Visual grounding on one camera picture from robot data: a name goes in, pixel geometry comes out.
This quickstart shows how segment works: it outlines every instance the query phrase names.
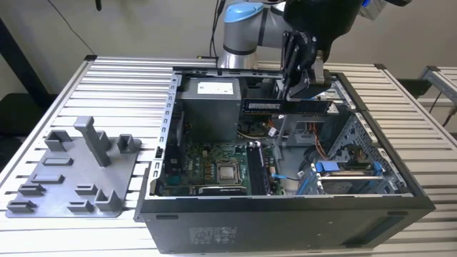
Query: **robotic arm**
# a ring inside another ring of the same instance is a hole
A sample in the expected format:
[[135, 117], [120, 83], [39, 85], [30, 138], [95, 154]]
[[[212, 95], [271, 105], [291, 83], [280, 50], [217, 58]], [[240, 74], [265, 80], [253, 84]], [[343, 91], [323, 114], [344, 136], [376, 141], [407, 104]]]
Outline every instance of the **robotic arm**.
[[[248, 0], [277, 4], [284, 0]], [[405, 6], [412, 0], [385, 0]], [[360, 8], [371, 0], [285, 0], [283, 19], [291, 29], [283, 33], [281, 69], [285, 98], [309, 99], [332, 85], [324, 63], [333, 41], [349, 32]]]

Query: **blue connector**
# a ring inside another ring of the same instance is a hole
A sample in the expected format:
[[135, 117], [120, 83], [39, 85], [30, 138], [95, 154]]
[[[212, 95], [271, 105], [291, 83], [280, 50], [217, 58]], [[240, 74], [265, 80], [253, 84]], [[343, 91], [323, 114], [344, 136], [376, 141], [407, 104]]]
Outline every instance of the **blue connector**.
[[380, 176], [383, 174], [383, 165], [379, 162], [373, 162], [373, 175]]
[[365, 0], [363, 3], [363, 7], [367, 7], [371, 4], [371, 0]]
[[287, 176], [280, 175], [280, 174], [272, 174], [273, 178], [280, 178], [280, 179], [287, 179]]
[[340, 166], [337, 162], [327, 161], [327, 162], [316, 162], [316, 171], [317, 172], [335, 172], [340, 171]]
[[307, 179], [307, 180], [304, 181], [304, 183], [301, 184], [301, 187], [300, 187], [300, 190], [299, 190], [297, 195], [301, 195], [301, 194], [303, 194], [303, 191], [305, 191], [307, 185], [308, 185], [308, 179]]

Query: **label sticker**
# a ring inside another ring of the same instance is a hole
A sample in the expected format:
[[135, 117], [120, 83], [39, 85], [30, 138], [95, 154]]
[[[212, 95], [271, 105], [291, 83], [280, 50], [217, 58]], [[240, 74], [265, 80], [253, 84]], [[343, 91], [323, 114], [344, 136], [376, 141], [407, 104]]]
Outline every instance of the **label sticker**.
[[280, 109], [280, 103], [251, 103], [249, 109]]
[[233, 83], [200, 82], [199, 94], [233, 95]]
[[276, 128], [271, 128], [271, 130], [269, 130], [269, 136], [273, 137], [275, 134], [276, 134], [276, 132], [277, 132]]
[[189, 228], [191, 243], [195, 245], [232, 244], [235, 243], [236, 231], [237, 227], [235, 226]]

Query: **motherboard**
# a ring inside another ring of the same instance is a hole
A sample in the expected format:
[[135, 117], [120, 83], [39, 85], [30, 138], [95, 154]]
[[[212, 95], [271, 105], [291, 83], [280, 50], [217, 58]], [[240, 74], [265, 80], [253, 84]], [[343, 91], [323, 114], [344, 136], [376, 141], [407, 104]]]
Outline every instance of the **motherboard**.
[[260, 148], [261, 160], [249, 159], [249, 150], [248, 145], [188, 144], [181, 172], [167, 174], [164, 195], [205, 195], [205, 191], [215, 194], [221, 188], [239, 192], [232, 192], [233, 195], [252, 195], [252, 188], [260, 183], [256, 181], [259, 175], [267, 178], [267, 193], [280, 194], [280, 181], [271, 177], [276, 170], [272, 147]]

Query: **black plastic component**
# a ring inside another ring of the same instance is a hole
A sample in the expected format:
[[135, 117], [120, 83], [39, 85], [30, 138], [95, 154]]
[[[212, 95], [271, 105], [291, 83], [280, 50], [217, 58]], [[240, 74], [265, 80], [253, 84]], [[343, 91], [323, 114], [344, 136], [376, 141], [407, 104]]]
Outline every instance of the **black plastic component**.
[[375, 67], [379, 69], [379, 70], [387, 70], [387, 67], [383, 63], [375, 63]]
[[181, 161], [183, 151], [179, 146], [169, 145], [165, 148], [165, 173], [169, 175], [180, 175], [183, 170]]
[[269, 175], [263, 156], [261, 146], [248, 146], [247, 158], [252, 195], [267, 195], [271, 193]]
[[213, 186], [199, 188], [199, 196], [236, 196], [247, 194], [247, 188], [243, 186]]
[[199, 55], [199, 56], [197, 56], [197, 59], [216, 59], [216, 57], [213, 57], [213, 56], [201, 56], [201, 55]]
[[156, 215], [157, 220], [177, 220], [177, 215]]
[[244, 99], [241, 112], [245, 114], [325, 114], [332, 101], [303, 100], [289, 102], [281, 99]]
[[431, 71], [436, 71], [436, 72], [440, 72], [440, 68], [436, 67], [436, 66], [428, 66], [427, 68], [429, 68]]
[[95, 6], [97, 8], [97, 11], [101, 11], [101, 0], [95, 0]]
[[416, 99], [420, 98], [432, 87], [432, 83], [425, 79], [397, 79], [397, 81]]
[[288, 0], [284, 20], [297, 31], [317, 38], [317, 49], [329, 56], [333, 40], [349, 32], [364, 0]]
[[385, 1], [389, 2], [391, 4], [396, 5], [396, 6], [404, 7], [404, 6], [408, 5], [413, 0], [385, 0]]
[[95, 61], [95, 60], [97, 60], [97, 57], [99, 57], [99, 55], [87, 55], [87, 56], [84, 57], [84, 60], [86, 60], [86, 61]]
[[164, 149], [160, 146], [157, 146], [156, 158], [161, 158], [163, 157], [163, 153], [164, 153]]
[[[309, 33], [285, 31], [283, 33], [281, 67], [283, 83], [292, 99], [311, 99], [328, 90], [332, 78], [328, 70], [324, 72], [324, 81], [317, 81], [313, 68], [317, 59], [317, 42]], [[323, 62], [328, 52], [319, 52]]]

